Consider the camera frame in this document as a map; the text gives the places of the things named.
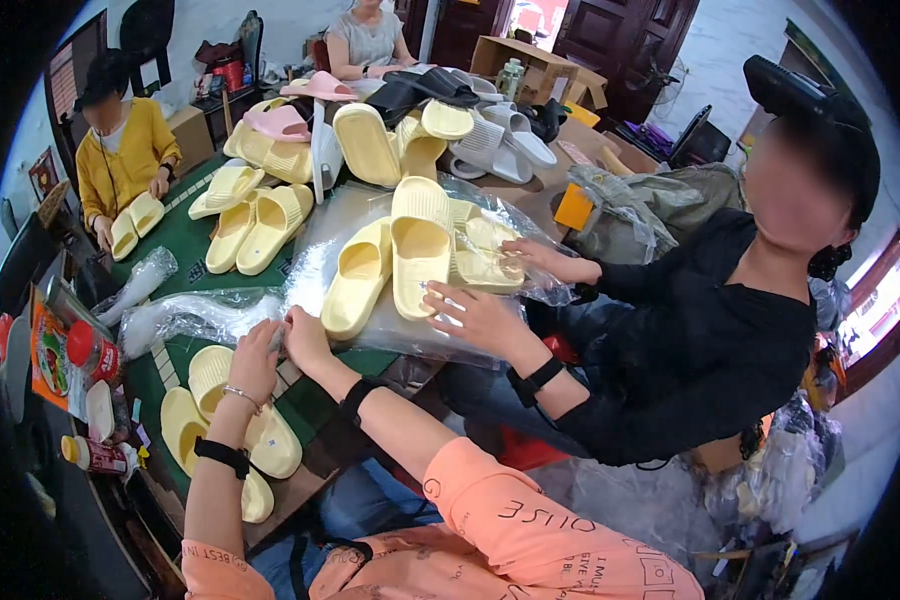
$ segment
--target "pink slipper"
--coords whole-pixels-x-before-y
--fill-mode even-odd
[[[320,100],[330,102],[344,102],[359,100],[353,90],[340,83],[340,80],[326,71],[313,73],[310,82],[306,85],[284,85],[280,90],[281,96],[312,96]]]
[[[297,109],[289,104],[267,112],[245,112],[243,121],[254,131],[278,142],[308,142],[310,131]]]

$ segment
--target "silver bracelet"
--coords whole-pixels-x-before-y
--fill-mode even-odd
[[[254,400],[254,399],[251,397],[251,395],[250,395],[249,393],[247,393],[246,391],[239,390],[239,389],[237,389],[237,388],[235,388],[235,387],[233,387],[233,386],[231,386],[231,385],[225,385],[225,386],[223,386],[222,390],[223,390],[223,392],[224,392],[225,394],[226,394],[226,393],[229,393],[229,394],[236,394],[237,396],[239,396],[239,397],[241,397],[241,398],[245,398],[245,399],[247,399],[248,401],[253,402],[253,405],[257,407],[256,412],[253,413],[253,416],[254,416],[254,417],[259,417],[259,416],[264,412],[264,407],[263,407],[263,405],[257,404],[257,401]]]

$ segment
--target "black cap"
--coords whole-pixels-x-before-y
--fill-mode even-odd
[[[828,176],[853,194],[850,225],[858,229],[880,187],[880,154],[863,106],[760,55],[746,60],[744,77],[753,100],[818,149]]]
[[[123,97],[130,81],[131,74],[124,53],[117,48],[107,48],[90,61],[86,84],[79,97],[73,101],[73,112],[79,113],[92,107],[114,93]]]

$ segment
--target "yellow cardigan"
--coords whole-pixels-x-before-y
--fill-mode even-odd
[[[116,219],[145,192],[162,162],[170,157],[180,162],[180,146],[160,112],[160,104],[150,98],[134,98],[132,102],[117,153],[101,146],[93,128],[76,149],[76,179],[88,232],[95,216]]]

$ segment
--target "green table mat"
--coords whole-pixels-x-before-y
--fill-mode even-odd
[[[158,246],[166,247],[176,258],[177,272],[154,292],[150,298],[156,300],[180,292],[196,292],[239,287],[279,287],[290,271],[294,255],[294,242],[284,246],[276,258],[260,274],[247,276],[237,270],[223,274],[213,274],[206,270],[204,257],[210,246],[210,234],[216,227],[217,219],[205,217],[193,221],[187,210],[197,197],[210,185],[210,179],[226,161],[223,156],[209,161],[186,174],[173,186],[164,200],[167,213],[153,232],[137,244],[130,256],[113,268],[113,276],[120,284],[127,281],[132,267]],[[187,385],[190,360],[200,350],[213,342],[185,336],[166,340],[154,349],[155,354],[129,363],[124,370],[128,388],[141,400],[140,423],[144,426],[152,445],[164,456],[164,462],[180,493],[185,497],[190,489],[190,478],[173,460],[160,433],[160,403],[166,390],[175,385]],[[396,360],[397,354],[384,351],[350,350],[338,354],[339,358],[354,371],[366,376],[379,376]],[[300,377],[292,385],[287,381],[291,365],[278,366],[277,390],[279,396],[274,406],[300,439],[306,449],[336,410],[336,402],[316,383],[306,376]]]

